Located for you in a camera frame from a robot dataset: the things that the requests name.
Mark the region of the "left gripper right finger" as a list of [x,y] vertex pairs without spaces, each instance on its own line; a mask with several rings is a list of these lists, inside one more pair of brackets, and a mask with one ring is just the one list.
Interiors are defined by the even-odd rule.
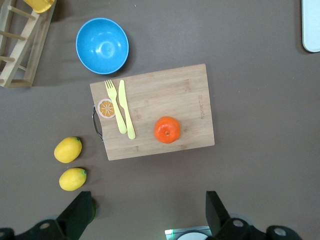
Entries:
[[267,235],[245,220],[231,217],[216,191],[207,191],[205,217],[211,231],[209,240],[266,240]]

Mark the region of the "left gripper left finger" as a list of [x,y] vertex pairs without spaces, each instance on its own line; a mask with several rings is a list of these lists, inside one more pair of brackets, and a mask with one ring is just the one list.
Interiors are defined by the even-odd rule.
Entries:
[[19,234],[18,240],[78,240],[96,216],[90,191],[82,191],[56,218],[37,223]]

